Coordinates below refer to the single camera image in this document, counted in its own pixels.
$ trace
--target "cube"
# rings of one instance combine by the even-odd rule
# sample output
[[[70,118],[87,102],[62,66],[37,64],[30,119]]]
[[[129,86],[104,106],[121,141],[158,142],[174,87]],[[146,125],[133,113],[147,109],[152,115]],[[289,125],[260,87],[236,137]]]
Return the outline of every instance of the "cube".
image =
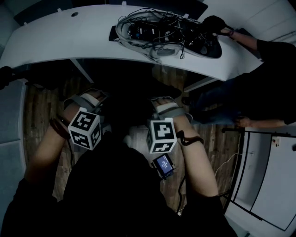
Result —
[[[79,109],[68,129],[72,142],[89,150],[93,150],[102,138],[100,116],[85,108]]]
[[[150,122],[147,145],[150,154],[171,152],[177,142],[172,118]]]

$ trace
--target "small screen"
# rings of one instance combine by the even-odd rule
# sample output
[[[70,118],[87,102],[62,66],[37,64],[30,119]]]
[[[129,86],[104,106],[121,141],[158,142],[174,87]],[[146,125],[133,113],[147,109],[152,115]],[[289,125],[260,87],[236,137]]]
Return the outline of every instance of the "small screen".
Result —
[[[162,156],[158,158],[157,163],[160,165],[163,173],[165,174],[170,172],[173,169],[170,162],[167,160],[166,156]]]

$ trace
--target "jeans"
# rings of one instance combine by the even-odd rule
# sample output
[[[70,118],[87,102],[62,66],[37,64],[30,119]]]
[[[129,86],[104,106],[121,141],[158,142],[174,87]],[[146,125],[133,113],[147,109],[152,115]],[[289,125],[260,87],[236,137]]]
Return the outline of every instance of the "jeans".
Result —
[[[193,101],[190,114],[195,121],[201,124],[234,124],[235,119],[241,115],[240,110],[233,105],[233,101],[236,99],[234,80],[230,79],[219,87],[201,93],[198,100]],[[202,111],[213,104],[223,105],[212,110]]]

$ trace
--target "white table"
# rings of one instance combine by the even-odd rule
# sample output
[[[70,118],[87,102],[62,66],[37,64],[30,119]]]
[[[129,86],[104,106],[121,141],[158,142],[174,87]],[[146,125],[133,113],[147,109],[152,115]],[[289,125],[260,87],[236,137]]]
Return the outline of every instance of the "white table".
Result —
[[[141,9],[139,6],[94,5],[56,12],[16,29],[0,60],[0,68],[70,59],[90,80],[79,65],[79,58],[124,59],[149,62],[145,56],[108,40],[111,27],[119,17]],[[163,57],[162,64],[208,76],[206,80],[226,81],[259,66],[258,60],[228,37],[220,37],[222,56],[209,59],[185,53]]]

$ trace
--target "gloved hand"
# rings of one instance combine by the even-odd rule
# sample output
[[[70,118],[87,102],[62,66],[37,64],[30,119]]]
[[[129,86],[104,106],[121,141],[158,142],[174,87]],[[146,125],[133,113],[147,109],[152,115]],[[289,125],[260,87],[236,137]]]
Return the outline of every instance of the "gloved hand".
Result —
[[[220,34],[220,35],[225,35],[225,34],[221,33],[221,30],[226,27],[233,30],[233,28],[226,25],[224,20],[222,20],[221,18],[219,18],[217,16],[209,16],[206,19],[204,19],[203,27],[209,32]]]

